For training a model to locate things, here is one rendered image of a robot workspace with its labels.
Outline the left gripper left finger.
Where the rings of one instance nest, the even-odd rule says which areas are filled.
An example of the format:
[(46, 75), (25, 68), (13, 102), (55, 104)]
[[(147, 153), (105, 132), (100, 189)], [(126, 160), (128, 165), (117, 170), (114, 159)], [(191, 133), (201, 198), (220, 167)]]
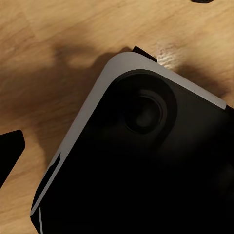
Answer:
[(0, 135), (0, 188), (25, 149), (21, 130)]

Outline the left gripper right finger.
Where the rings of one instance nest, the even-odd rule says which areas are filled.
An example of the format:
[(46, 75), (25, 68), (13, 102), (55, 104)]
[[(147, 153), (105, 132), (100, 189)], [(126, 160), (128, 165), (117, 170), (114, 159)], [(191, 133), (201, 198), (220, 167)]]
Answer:
[(234, 132), (223, 130), (218, 146), (234, 169)]

